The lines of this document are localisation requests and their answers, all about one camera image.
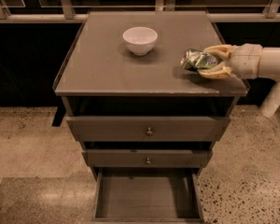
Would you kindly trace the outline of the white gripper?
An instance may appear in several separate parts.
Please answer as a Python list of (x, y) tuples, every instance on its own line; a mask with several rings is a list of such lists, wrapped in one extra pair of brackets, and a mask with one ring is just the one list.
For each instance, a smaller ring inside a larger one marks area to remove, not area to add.
[(224, 61), (230, 60), (230, 66), (225, 63), (211, 69), (199, 69), (198, 73), (209, 79), (224, 79), (234, 77), (241, 79), (254, 79), (258, 76), (259, 61), (263, 47), (255, 44), (243, 44), (242, 46), (215, 45), (205, 48), (203, 51)]

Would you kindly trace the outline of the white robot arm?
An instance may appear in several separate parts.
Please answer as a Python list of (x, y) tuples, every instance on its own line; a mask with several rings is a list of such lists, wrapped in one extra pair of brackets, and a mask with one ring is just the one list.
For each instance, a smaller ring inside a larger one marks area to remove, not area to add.
[(264, 117), (273, 116), (280, 106), (280, 48), (264, 48), (258, 44), (217, 45), (204, 51), (220, 58), (222, 63), (211, 69), (200, 69), (202, 77), (273, 80), (275, 84), (259, 108)]

